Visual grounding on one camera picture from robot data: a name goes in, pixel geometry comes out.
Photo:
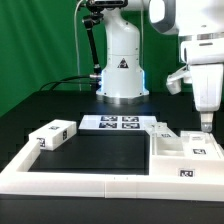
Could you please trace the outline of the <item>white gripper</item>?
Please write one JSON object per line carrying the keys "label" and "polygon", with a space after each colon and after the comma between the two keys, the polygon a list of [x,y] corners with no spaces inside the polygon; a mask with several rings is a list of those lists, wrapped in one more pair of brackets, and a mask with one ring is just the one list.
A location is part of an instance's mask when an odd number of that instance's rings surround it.
{"label": "white gripper", "polygon": [[181,59],[188,66],[192,79],[195,106],[200,111],[201,130],[211,132],[213,111],[221,103],[224,75],[223,41],[184,41]]}

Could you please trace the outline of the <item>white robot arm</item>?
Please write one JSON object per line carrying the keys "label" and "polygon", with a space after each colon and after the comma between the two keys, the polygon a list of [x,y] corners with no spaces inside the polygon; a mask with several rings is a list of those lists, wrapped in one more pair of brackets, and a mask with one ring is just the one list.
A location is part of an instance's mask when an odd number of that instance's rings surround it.
{"label": "white robot arm", "polygon": [[107,34],[100,99],[129,103],[148,95],[139,65],[139,31],[121,17],[123,10],[146,9],[157,32],[181,39],[180,59],[185,66],[168,76],[168,90],[176,94],[183,82],[190,83],[201,130],[212,130],[224,78],[224,0],[87,0],[86,7],[95,21],[104,21]]}

